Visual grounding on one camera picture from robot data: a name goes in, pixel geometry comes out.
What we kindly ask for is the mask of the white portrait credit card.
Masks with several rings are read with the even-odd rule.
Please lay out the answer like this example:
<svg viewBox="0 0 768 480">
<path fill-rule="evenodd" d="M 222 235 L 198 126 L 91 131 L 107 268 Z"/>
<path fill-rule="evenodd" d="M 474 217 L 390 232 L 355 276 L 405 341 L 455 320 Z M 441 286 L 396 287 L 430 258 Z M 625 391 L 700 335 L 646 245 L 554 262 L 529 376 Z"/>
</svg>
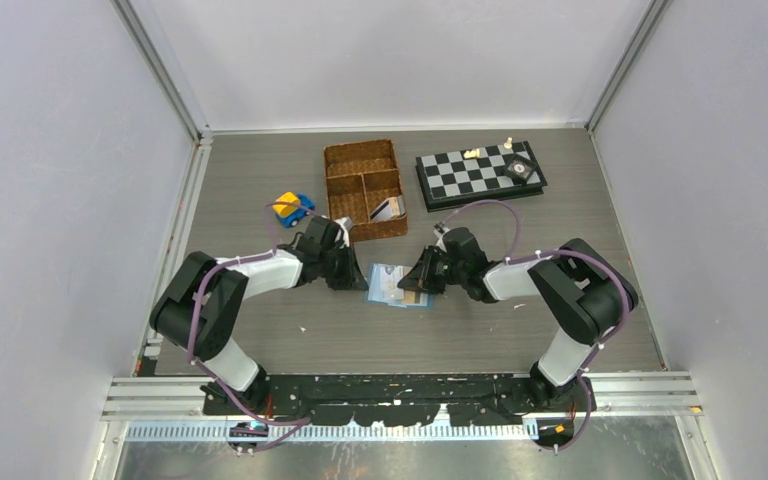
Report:
<svg viewBox="0 0 768 480">
<path fill-rule="evenodd" d="M 400 304 L 404 291 L 397 287 L 397 283 L 403 276 L 402 266 L 373 263 L 370 270 L 367 300 L 388 305 Z"/>
</svg>

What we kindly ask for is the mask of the orange credit card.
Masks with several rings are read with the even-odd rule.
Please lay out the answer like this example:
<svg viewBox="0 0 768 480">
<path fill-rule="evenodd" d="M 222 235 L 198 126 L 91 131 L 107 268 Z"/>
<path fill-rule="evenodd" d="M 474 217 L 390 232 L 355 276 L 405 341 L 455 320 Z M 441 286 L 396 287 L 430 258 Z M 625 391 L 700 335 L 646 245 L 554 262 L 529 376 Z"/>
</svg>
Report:
<svg viewBox="0 0 768 480">
<path fill-rule="evenodd" d="M 425 307 L 428 304 L 428 296 L 424 293 L 405 291 L 401 303 L 406 307 Z"/>
</svg>

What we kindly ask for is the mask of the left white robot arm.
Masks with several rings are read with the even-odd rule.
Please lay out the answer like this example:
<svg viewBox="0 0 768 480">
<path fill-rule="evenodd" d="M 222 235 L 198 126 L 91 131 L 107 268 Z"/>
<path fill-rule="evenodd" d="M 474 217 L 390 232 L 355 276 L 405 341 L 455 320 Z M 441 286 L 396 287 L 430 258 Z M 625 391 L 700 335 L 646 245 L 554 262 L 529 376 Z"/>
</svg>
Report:
<svg viewBox="0 0 768 480">
<path fill-rule="evenodd" d="M 240 412 L 256 413 L 267 398 L 266 372 L 232 339 L 242 303 L 320 279 L 335 291 L 367 290 L 352 226 L 348 217 L 315 216 L 292 243 L 273 251 L 228 259 L 190 254 L 155 303 L 150 327 L 227 385 L 228 400 Z"/>
</svg>

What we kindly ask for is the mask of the blue card holder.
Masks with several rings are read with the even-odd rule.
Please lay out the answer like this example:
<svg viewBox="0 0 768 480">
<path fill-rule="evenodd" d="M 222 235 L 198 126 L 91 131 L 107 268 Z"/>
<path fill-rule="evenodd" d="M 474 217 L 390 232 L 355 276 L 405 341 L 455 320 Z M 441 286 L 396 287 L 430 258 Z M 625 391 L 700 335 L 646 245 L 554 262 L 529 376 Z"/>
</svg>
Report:
<svg viewBox="0 0 768 480">
<path fill-rule="evenodd" d="M 408 272 L 406 266 L 372 263 L 368 272 L 365 301 L 397 308 L 431 309 L 432 298 L 429 294 L 404 290 L 398 286 Z"/>
</svg>

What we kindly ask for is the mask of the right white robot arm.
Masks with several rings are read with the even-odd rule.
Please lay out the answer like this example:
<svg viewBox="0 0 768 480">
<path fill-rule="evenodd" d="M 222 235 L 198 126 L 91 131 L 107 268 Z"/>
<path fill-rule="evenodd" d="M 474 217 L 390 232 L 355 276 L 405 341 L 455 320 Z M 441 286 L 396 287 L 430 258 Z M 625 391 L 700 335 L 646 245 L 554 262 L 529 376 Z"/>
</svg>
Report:
<svg viewBox="0 0 768 480">
<path fill-rule="evenodd" d="M 524 259 L 490 260 L 465 227 L 441 227 L 437 236 L 399 288 L 438 295 L 457 285 L 482 303 L 541 297 L 559 325 L 527 382 L 532 400 L 544 410 L 556 410 L 570 398 L 595 350 L 639 303 L 632 284 L 580 238 Z"/>
</svg>

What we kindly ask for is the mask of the brown wicker basket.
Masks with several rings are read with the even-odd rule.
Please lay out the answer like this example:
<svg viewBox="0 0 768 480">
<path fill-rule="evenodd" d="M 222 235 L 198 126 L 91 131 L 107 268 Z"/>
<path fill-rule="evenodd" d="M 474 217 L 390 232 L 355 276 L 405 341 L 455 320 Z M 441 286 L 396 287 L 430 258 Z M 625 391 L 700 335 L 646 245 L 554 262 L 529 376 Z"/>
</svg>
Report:
<svg viewBox="0 0 768 480">
<path fill-rule="evenodd" d="M 403 182 L 393 142 L 389 139 L 329 145 L 324 148 L 325 190 L 331 218 L 352 221 L 352 241 L 404 236 L 407 214 L 375 220 L 373 212 L 403 194 Z"/>
</svg>

